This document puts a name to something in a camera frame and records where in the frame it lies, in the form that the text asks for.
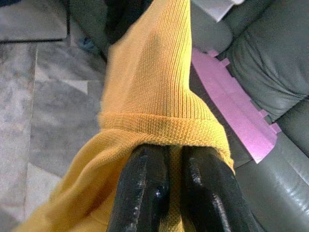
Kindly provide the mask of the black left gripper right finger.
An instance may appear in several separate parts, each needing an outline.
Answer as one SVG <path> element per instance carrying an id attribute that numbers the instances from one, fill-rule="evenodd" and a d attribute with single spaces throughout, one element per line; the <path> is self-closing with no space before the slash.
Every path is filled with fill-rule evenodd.
<path id="1" fill-rule="evenodd" d="M 183 211 L 197 232 L 256 232 L 235 175 L 212 147 L 182 150 Z"/>

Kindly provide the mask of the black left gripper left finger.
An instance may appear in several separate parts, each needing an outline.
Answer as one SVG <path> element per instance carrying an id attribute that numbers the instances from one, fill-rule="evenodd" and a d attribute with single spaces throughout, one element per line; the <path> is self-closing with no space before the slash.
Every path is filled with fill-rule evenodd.
<path id="1" fill-rule="evenodd" d="M 112 232 L 157 232 L 169 210 L 168 146 L 135 148 L 121 171 L 110 216 Z"/>

